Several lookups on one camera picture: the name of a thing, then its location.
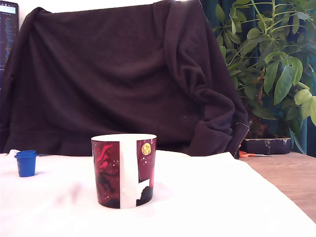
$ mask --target orange scissors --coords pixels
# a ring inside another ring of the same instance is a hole
[[[274,157],[274,155],[259,155],[259,154],[248,154],[247,152],[239,151],[240,158],[247,158],[247,157]]]

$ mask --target blue plastic cap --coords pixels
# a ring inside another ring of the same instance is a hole
[[[33,157],[37,157],[38,154],[36,154],[36,151],[21,151],[18,152],[14,157],[15,158],[33,158]]]
[[[18,163],[20,177],[30,177],[35,174],[37,156],[36,151],[22,151],[18,152],[16,156],[14,156]]]

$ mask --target mug rim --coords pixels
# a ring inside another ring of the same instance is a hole
[[[109,134],[109,135],[99,135],[91,138],[95,142],[120,142],[125,140],[132,141],[143,141],[156,139],[157,136],[154,134],[147,133],[119,133],[119,134]]]

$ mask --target scissors handle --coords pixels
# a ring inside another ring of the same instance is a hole
[[[252,154],[252,153],[247,153],[247,152],[239,152],[239,157],[241,158],[247,158],[247,157],[255,157],[256,154]]]

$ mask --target yellow moon print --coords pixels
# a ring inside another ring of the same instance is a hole
[[[149,143],[145,143],[142,147],[142,153],[147,156],[152,152],[152,148]]]

